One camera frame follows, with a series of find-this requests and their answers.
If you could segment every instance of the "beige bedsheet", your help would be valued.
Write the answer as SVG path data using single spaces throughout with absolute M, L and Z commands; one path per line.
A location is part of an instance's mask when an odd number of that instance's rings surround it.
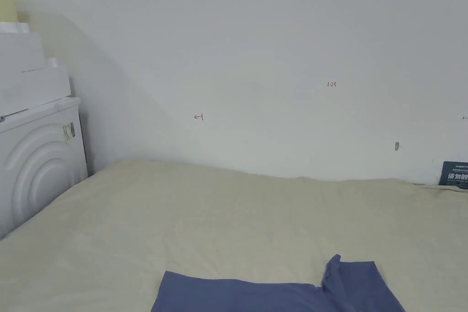
M 124 161 L 0 242 L 0 311 L 149 312 L 165 270 L 320 285 L 336 253 L 407 311 L 467 311 L 468 194 Z

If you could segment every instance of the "stacked boxes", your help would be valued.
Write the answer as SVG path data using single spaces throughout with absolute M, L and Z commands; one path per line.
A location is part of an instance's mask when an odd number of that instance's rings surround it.
M 66 67 L 45 59 L 40 36 L 25 23 L 0 18 L 0 116 L 69 95 Z

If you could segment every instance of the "white washing machine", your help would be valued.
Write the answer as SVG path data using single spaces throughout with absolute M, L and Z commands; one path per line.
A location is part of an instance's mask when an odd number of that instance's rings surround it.
M 0 122 L 0 239 L 87 177 L 79 98 Z

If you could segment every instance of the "sticker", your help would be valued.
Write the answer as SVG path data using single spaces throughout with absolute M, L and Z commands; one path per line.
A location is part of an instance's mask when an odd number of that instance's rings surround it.
M 454 185 L 468 189 L 468 162 L 445 161 L 439 185 Z
M 63 134 L 65 135 L 65 141 L 70 141 L 75 137 L 75 126 L 73 125 L 73 122 L 63 126 Z

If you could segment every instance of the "cardboard box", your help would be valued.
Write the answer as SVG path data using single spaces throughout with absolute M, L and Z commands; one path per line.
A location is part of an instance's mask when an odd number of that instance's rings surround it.
M 41 37 L 37 33 L 0 33 L 0 72 L 27 72 L 45 67 Z
M 43 105 L 70 96 L 65 66 L 8 75 L 0 85 L 0 116 Z

